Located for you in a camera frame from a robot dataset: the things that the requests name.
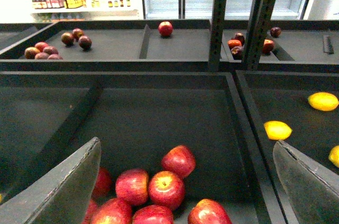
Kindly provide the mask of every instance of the produce bin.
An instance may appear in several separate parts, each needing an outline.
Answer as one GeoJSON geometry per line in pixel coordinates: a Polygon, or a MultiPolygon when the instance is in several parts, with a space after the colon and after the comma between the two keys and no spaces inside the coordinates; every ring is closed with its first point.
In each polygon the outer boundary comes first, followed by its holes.
{"type": "MultiPolygon", "coordinates": [[[[224,30],[222,34],[222,45],[225,49],[225,53],[229,62],[241,62],[241,60],[235,60],[232,56],[231,50],[228,47],[227,42],[234,37],[235,33],[242,33],[246,38],[246,30],[224,30]]],[[[294,61],[293,58],[283,49],[275,39],[271,38],[267,35],[267,39],[274,41],[274,49],[269,54],[262,54],[260,56],[260,63],[263,62],[281,62],[284,63],[285,61],[294,61]]]]}
{"type": "Polygon", "coordinates": [[[26,41],[11,50],[0,52],[0,58],[25,59],[24,51],[27,47],[45,41],[58,49],[64,61],[138,61],[140,59],[207,61],[210,22],[208,20],[171,22],[174,31],[170,38],[160,36],[157,28],[161,21],[58,22],[43,32],[32,34],[26,41]],[[85,31],[85,35],[91,38],[93,42],[91,50],[82,50],[77,42],[71,47],[62,43],[61,35],[72,32],[74,28],[81,28],[85,31]]]}
{"type": "Polygon", "coordinates": [[[266,121],[278,120],[291,127],[286,142],[336,174],[329,160],[330,150],[339,144],[339,109],[323,112],[313,109],[308,96],[330,92],[339,96],[339,74],[236,71],[237,84],[255,138],[269,169],[288,223],[298,223],[273,162],[275,141],[264,129],[266,121]]]}
{"type": "Polygon", "coordinates": [[[0,24],[0,51],[48,26],[37,24],[0,24]]]}
{"type": "Polygon", "coordinates": [[[93,103],[89,88],[67,88],[30,75],[0,75],[0,193],[9,200],[62,160],[82,117],[93,103]]]}
{"type": "Polygon", "coordinates": [[[96,104],[60,159],[98,137],[101,166],[112,177],[136,167],[152,176],[170,149],[187,145],[197,166],[185,179],[175,223],[187,223],[203,198],[221,202],[233,223],[284,223],[231,74],[4,72],[2,77],[28,88],[102,91],[91,98],[96,104]]]}
{"type": "Polygon", "coordinates": [[[339,64],[339,31],[289,30],[283,31],[278,38],[271,39],[281,46],[296,62],[339,64]],[[323,37],[325,35],[331,38],[334,50],[332,54],[323,51],[323,37]]]}

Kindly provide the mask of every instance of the apple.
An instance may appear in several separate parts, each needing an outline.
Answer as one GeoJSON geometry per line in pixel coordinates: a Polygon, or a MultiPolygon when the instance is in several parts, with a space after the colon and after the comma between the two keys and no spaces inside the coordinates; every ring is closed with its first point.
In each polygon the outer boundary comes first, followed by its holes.
{"type": "Polygon", "coordinates": [[[172,211],[160,205],[149,205],[136,211],[132,224],[173,224],[172,211]]]}
{"type": "Polygon", "coordinates": [[[136,168],[123,172],[115,183],[118,198],[124,199],[130,205],[142,205],[148,200],[148,174],[145,170],[136,168]]]}
{"type": "Polygon", "coordinates": [[[37,44],[35,44],[34,47],[36,47],[37,49],[39,49],[40,52],[43,52],[43,49],[44,49],[45,47],[48,47],[48,46],[49,46],[49,45],[48,45],[46,42],[40,41],[40,42],[38,42],[37,44]]]}
{"type": "Polygon", "coordinates": [[[189,224],[232,224],[226,211],[217,201],[201,200],[190,212],[189,224]]]}
{"type": "Polygon", "coordinates": [[[81,36],[79,38],[79,46],[84,50],[89,50],[92,46],[92,40],[88,36],[81,36]]]}
{"type": "Polygon", "coordinates": [[[41,52],[36,54],[36,56],[34,57],[35,60],[41,60],[41,59],[48,59],[49,54],[41,52]]]}
{"type": "Polygon", "coordinates": [[[56,47],[52,47],[52,46],[45,47],[43,49],[43,52],[47,53],[49,55],[53,55],[53,54],[58,55],[59,54],[58,49],[56,47]]]}
{"type": "Polygon", "coordinates": [[[173,26],[168,21],[161,22],[158,26],[158,31],[162,37],[169,37],[173,32],[173,26]]]}
{"type": "Polygon", "coordinates": [[[73,45],[74,43],[74,37],[73,34],[70,32],[65,32],[61,35],[61,41],[63,42],[63,44],[65,44],[66,46],[70,47],[73,45]]]}
{"type": "Polygon", "coordinates": [[[270,34],[272,37],[277,38],[281,34],[281,29],[279,27],[272,27],[270,34]]]}
{"type": "Polygon", "coordinates": [[[29,47],[25,49],[26,59],[34,59],[38,53],[40,53],[40,50],[35,47],[29,47]]]}
{"type": "Polygon", "coordinates": [[[81,36],[85,35],[84,31],[79,28],[73,29],[72,34],[76,41],[78,41],[81,36]]]}
{"type": "Polygon", "coordinates": [[[266,39],[264,41],[263,53],[269,53],[274,49],[274,41],[266,39]]]}
{"type": "Polygon", "coordinates": [[[150,180],[149,197],[154,204],[177,209],[185,197],[185,184],[179,176],[171,171],[161,171],[150,180]]]}
{"type": "Polygon", "coordinates": [[[232,38],[234,40],[239,40],[242,44],[242,46],[245,44],[245,37],[241,32],[237,32],[236,34],[234,34],[234,38],[232,38]]]}
{"type": "Polygon", "coordinates": [[[50,55],[47,59],[48,60],[63,60],[63,58],[60,55],[57,55],[56,53],[54,53],[53,55],[50,55]]]}
{"type": "Polygon", "coordinates": [[[132,207],[124,199],[110,199],[93,214],[91,224],[130,224],[132,207]]]}
{"type": "Polygon", "coordinates": [[[106,168],[100,167],[92,192],[92,197],[96,199],[106,196],[111,189],[112,183],[113,181],[110,172],[106,168]]]}
{"type": "Polygon", "coordinates": [[[90,204],[87,207],[85,218],[81,224],[91,224],[91,218],[93,214],[97,211],[97,204],[93,199],[90,200],[90,204]]]}
{"type": "Polygon", "coordinates": [[[195,158],[187,146],[177,146],[168,152],[161,161],[164,170],[184,179],[195,169],[195,158]]]}

